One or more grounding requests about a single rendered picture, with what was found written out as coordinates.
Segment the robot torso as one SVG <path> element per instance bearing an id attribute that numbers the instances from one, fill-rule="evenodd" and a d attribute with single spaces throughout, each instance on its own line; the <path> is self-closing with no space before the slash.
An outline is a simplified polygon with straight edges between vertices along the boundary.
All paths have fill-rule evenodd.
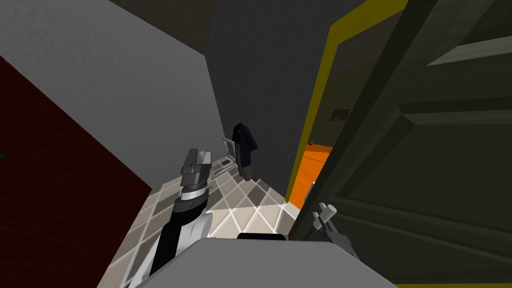
<path id="1" fill-rule="evenodd" d="M 325 241 L 203 238 L 133 288 L 397 288 Z"/>

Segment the dark grey panelled door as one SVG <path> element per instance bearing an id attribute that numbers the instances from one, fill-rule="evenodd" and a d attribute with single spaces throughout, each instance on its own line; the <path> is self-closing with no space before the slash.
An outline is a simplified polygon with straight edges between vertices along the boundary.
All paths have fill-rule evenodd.
<path id="1" fill-rule="evenodd" d="M 317 117 L 351 109 L 313 212 L 399 287 L 512 288 L 512 0 L 368 0 L 329 31 Z"/>

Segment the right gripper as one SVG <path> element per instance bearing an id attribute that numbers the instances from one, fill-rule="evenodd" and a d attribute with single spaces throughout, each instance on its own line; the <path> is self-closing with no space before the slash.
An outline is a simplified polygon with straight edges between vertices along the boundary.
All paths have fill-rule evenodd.
<path id="1" fill-rule="evenodd" d="M 313 214 L 313 227 L 316 230 L 322 229 L 322 240 L 337 245 L 345 251 L 353 250 L 353 245 L 346 235 L 331 231 L 324 227 L 324 224 L 330 221 L 330 219 L 338 212 L 337 209 L 331 204 L 319 203 L 321 213 L 318 214 L 314 211 Z"/>

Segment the brown wall picture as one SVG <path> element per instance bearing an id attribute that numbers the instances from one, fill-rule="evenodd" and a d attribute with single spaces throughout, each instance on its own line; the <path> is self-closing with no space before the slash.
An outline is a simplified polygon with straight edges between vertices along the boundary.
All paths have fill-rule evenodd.
<path id="1" fill-rule="evenodd" d="M 332 112 L 330 121 L 346 121 L 352 110 L 351 108 L 335 109 Z"/>

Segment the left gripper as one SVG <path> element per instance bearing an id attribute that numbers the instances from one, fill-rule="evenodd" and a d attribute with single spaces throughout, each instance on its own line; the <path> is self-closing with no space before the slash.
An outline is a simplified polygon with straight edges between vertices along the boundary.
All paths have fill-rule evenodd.
<path id="1" fill-rule="evenodd" d="M 211 152 L 190 148 L 187 154 L 187 165 L 181 167 L 180 186 L 205 185 L 210 177 L 211 168 Z"/>

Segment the white frame rack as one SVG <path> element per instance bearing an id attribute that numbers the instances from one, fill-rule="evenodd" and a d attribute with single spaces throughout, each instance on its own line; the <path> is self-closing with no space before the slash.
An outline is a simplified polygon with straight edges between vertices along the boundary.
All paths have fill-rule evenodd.
<path id="1" fill-rule="evenodd" d="M 226 157 L 223 159 L 220 159 L 219 161 L 215 162 L 212 166 L 210 177 L 211 179 L 215 179 L 219 177 L 221 174 L 229 171 L 233 167 L 237 166 L 236 163 L 236 145 L 235 143 L 228 139 L 223 137 L 223 146 L 226 151 Z"/>

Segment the orange cabinet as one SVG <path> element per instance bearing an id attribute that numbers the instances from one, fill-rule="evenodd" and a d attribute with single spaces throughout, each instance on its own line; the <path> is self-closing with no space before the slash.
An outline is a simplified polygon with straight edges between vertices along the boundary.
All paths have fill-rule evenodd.
<path id="1" fill-rule="evenodd" d="M 289 202 L 299 210 L 302 209 L 311 185 L 317 180 L 332 149 L 331 146 L 306 145 L 289 198 Z"/>

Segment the dark blue hanging coat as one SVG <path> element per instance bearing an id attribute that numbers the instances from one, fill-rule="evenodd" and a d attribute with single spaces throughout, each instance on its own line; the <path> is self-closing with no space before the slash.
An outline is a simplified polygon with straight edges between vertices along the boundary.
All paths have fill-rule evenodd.
<path id="1" fill-rule="evenodd" d="M 235 160 L 239 176 L 244 181 L 252 179 L 251 152 L 259 147 L 248 126 L 238 123 L 233 128 L 231 140 L 235 143 Z"/>

